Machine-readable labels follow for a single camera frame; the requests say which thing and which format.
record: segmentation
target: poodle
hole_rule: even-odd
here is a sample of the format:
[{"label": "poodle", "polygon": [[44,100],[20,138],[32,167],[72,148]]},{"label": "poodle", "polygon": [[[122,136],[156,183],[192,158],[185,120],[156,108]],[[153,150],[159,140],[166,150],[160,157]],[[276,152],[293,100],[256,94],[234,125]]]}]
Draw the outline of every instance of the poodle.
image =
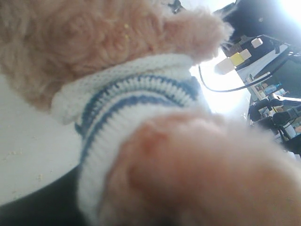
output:
[{"label": "poodle", "polygon": [[232,28],[158,0],[0,0],[12,89],[82,137],[91,226],[298,226],[301,166],[212,114],[189,69]]}]

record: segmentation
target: curly fur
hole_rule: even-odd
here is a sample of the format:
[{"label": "curly fur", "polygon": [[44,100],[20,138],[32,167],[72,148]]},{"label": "curly fur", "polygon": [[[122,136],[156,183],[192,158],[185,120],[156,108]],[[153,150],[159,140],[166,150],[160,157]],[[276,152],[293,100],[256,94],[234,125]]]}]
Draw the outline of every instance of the curly fur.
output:
[{"label": "curly fur", "polygon": [[206,10],[172,15],[150,0],[2,0],[0,65],[26,101],[47,110],[85,75],[160,53],[200,62],[230,33]]},{"label": "curly fur", "polygon": [[[159,0],[0,0],[0,65],[49,110],[64,84],[148,55],[198,63],[231,32],[205,9],[173,15]],[[299,226],[300,175],[262,133],[202,112],[161,116],[121,147],[100,225]]]}]

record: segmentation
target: sweater collar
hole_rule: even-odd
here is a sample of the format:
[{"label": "sweater collar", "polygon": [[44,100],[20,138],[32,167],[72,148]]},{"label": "sweater collar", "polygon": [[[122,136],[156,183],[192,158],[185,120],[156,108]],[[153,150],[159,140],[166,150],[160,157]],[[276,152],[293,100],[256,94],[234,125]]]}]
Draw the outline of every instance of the sweater collar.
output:
[{"label": "sweater collar", "polygon": [[160,75],[179,81],[191,77],[193,62],[187,55],[164,54],[139,58],[85,76],[61,88],[53,98],[51,114],[62,124],[78,119],[88,101],[106,85],[133,75]]}]

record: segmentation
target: white knit sweater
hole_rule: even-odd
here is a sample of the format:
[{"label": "white knit sweater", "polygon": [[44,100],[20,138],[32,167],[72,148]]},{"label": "white knit sweater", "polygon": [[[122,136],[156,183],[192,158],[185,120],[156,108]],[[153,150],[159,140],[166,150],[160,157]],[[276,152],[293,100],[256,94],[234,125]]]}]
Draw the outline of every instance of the white knit sweater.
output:
[{"label": "white knit sweater", "polygon": [[82,136],[78,202],[92,226],[119,147],[144,120],[197,105],[209,111],[191,66],[185,55],[148,56],[68,84],[54,97],[52,114],[75,121]]}]

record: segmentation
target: cable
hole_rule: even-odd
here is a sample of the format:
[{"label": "cable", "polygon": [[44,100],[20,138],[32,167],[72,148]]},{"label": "cable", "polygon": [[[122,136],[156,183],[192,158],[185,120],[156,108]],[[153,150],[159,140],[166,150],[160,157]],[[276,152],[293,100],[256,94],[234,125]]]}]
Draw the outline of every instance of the cable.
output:
[{"label": "cable", "polygon": [[251,82],[250,84],[247,84],[247,85],[242,86],[242,87],[238,87],[238,88],[235,88],[235,89],[229,89],[229,90],[215,90],[215,89],[209,88],[209,87],[206,85],[206,83],[204,82],[204,79],[203,79],[203,76],[202,76],[202,72],[201,72],[201,67],[200,67],[200,65],[198,66],[198,73],[199,73],[199,76],[200,76],[201,81],[202,81],[202,83],[204,84],[204,86],[205,86],[208,90],[210,90],[210,91],[212,91],[212,92],[216,92],[216,93],[230,93],[230,92],[238,91],[238,90],[241,90],[241,89],[246,89],[246,88],[248,88],[248,87],[250,87],[250,86],[257,85],[257,84],[261,83],[263,80],[267,79],[268,77],[271,77],[271,74],[268,74],[267,76],[264,76],[263,78],[261,78],[261,79],[259,79],[259,80],[257,80],[257,81]]},{"label": "cable", "polygon": [[257,85],[259,83],[261,83],[263,80],[269,78],[269,77],[272,77],[273,74],[278,71],[287,61],[289,60],[289,58],[286,58],[284,61],[282,61],[270,74],[268,74],[267,76],[264,76],[263,78],[259,79],[259,80],[256,80],[254,82],[251,82],[250,84],[247,84],[245,86],[242,86],[242,87],[238,87],[238,88],[235,88],[235,89],[229,89],[229,90],[215,90],[215,89],[211,89],[209,88],[205,82],[204,82],[204,79],[203,79],[203,76],[202,76],[202,72],[201,72],[201,66],[198,65],[198,73],[199,73],[199,76],[201,78],[201,81],[202,83],[204,84],[204,86],[212,91],[212,92],[216,92],[216,93],[230,93],[230,92],[234,92],[234,91],[238,91],[238,90],[241,90],[241,89],[246,89],[246,88],[249,88],[250,86],[254,86],[254,85]]},{"label": "cable", "polygon": [[296,119],[292,120],[288,126],[284,127],[284,129],[287,129],[288,127],[290,127],[295,121],[296,121]]}]

